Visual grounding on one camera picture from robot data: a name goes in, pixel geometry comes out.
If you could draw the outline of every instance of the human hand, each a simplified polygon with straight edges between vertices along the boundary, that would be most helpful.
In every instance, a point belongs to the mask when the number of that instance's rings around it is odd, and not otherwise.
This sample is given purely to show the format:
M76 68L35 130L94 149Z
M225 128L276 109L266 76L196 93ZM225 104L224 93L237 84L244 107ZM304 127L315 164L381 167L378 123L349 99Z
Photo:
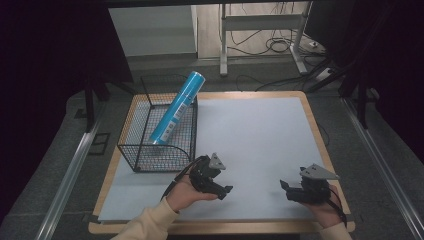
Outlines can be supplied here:
M339 195L337 188L335 186L330 185L329 187L331 190L334 191L334 193ZM339 202L338 197L334 193L331 192L330 200L333 203L335 203L338 207L341 207L340 205L341 203ZM329 228L342 222L337 211L333 207L328 205L328 203L323 203L320 205L302 203L302 205L307 207L312 212L312 214L317 219L318 223L323 228Z
M198 192L190 182L189 176L184 175L166 197L166 201L174 212L189 207L196 201L215 200L218 195Z

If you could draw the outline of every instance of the metal frame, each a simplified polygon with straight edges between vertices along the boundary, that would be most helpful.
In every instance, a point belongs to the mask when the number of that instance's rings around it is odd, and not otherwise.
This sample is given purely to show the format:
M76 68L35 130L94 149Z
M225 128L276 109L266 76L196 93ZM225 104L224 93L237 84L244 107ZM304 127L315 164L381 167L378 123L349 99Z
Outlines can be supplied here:
M375 167L379 171L381 178L386 184L386 187L392 195L394 202L396 203L402 216L404 217L405 222L411 230L412 235L414 235L414 239L424 239L424 224L421 220L418 211L415 209L408 195L403 191L401 185L396 180L395 175L393 174L392 170L384 159L383 154L378 149L378 146L374 142L371 134L362 126L362 124L356 118L356 110L353 103L345 98L342 98L342 102L346 107L350 119L352 120L353 125L355 126L359 134L359 137L364 142L365 147L367 148Z
M289 15L253 15L253 16L227 16L225 4L222 5L221 15L221 54L220 54L220 74L228 75L227 56L227 31L247 31L247 30L284 30L297 29L298 34L294 43L290 46L296 66L301 75L308 73L305 64L299 54L300 40L305 30L312 2L308 2L302 14Z

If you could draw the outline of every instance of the beige sleeve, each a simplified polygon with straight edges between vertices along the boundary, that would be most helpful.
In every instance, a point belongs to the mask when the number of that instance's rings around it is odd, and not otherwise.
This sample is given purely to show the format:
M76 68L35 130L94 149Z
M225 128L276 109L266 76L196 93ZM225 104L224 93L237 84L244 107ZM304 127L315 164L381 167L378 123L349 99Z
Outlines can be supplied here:
M112 238L113 240L156 240L166 239L168 228L177 219L178 214L169 207L164 198L155 208L146 208Z
M343 223L322 229L319 233L324 240L352 240Z

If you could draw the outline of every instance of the wire basket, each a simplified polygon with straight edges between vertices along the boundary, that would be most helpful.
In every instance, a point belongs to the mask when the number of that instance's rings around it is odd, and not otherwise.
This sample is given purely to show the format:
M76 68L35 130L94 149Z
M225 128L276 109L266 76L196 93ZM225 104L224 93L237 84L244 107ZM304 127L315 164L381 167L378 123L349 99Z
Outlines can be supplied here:
M118 141L119 150L134 172L181 171L195 156L197 97L167 145L149 143L150 135L186 80L180 75L156 78L160 79L153 79L149 88L148 79L141 79L145 93L134 96Z

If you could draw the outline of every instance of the blue cylinder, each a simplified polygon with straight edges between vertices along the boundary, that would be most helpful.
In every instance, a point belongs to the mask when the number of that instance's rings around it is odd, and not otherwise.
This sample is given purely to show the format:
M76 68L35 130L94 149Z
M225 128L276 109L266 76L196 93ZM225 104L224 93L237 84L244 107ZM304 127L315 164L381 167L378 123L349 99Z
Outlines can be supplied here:
M172 132L178 122L185 114L187 108L193 102L205 78L198 72L191 72L180 92L172 101L166 113L150 135L150 141L153 144L167 144Z

